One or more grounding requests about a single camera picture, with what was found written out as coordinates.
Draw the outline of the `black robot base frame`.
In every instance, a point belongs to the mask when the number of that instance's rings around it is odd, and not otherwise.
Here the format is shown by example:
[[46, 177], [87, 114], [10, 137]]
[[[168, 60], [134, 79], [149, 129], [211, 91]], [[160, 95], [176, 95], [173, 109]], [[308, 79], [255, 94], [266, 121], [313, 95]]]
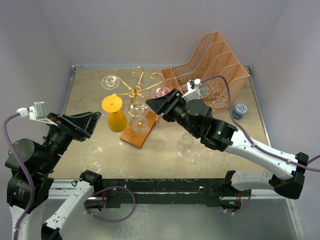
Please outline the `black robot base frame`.
[[249, 190], [238, 191], [222, 178], [103, 178], [102, 175], [86, 170], [80, 179], [89, 182], [94, 192], [103, 197], [106, 208], [119, 208], [135, 203], [151, 205], [205, 205], [239, 209], [241, 197], [248, 197]]

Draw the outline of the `yellow plastic wine glass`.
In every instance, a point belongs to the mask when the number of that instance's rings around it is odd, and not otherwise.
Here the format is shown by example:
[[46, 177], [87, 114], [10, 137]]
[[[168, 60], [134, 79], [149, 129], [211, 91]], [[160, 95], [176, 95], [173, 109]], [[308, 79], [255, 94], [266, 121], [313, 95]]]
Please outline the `yellow plastic wine glass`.
[[109, 95], [103, 99], [101, 106], [107, 112], [109, 129], [114, 133], [123, 132], [128, 125], [128, 121], [122, 110], [122, 99], [117, 95]]

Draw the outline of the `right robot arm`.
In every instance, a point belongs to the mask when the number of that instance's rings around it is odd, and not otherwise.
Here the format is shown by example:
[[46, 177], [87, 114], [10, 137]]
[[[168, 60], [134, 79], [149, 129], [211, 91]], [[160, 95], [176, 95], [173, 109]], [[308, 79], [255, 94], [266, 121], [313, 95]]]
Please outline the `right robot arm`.
[[242, 157], [264, 168], [261, 172], [228, 171], [222, 183], [226, 195], [261, 189], [273, 190], [288, 199], [300, 197], [305, 182], [303, 168], [308, 161], [306, 154], [286, 153], [249, 140], [239, 128], [214, 118], [212, 109], [202, 100], [185, 101], [177, 89], [145, 103], [165, 121], [177, 122], [205, 147]]

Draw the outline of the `clear champagne flute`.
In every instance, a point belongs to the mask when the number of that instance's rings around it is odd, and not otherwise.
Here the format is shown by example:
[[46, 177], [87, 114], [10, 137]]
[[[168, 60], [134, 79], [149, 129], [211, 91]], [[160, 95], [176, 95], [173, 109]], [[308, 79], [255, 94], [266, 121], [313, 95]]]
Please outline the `clear champagne flute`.
[[156, 86], [152, 89], [151, 95], [154, 99], [167, 95], [170, 90], [166, 86]]

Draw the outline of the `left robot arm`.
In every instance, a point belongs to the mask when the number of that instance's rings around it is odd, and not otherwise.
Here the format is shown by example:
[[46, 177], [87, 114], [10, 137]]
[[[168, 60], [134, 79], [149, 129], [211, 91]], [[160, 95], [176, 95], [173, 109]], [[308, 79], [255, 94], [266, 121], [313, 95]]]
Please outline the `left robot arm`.
[[64, 228], [74, 213], [90, 196], [103, 191], [102, 176], [86, 170], [79, 176], [73, 192], [46, 221], [43, 213], [54, 179], [49, 175], [72, 141], [89, 139], [101, 117], [101, 112], [75, 115], [49, 113], [43, 121], [49, 125], [43, 144], [22, 138], [12, 142], [8, 123], [16, 117], [30, 116], [29, 108], [20, 108], [2, 124], [2, 132], [9, 146], [5, 166], [12, 176], [7, 184], [7, 203], [12, 217], [14, 240], [61, 240]]

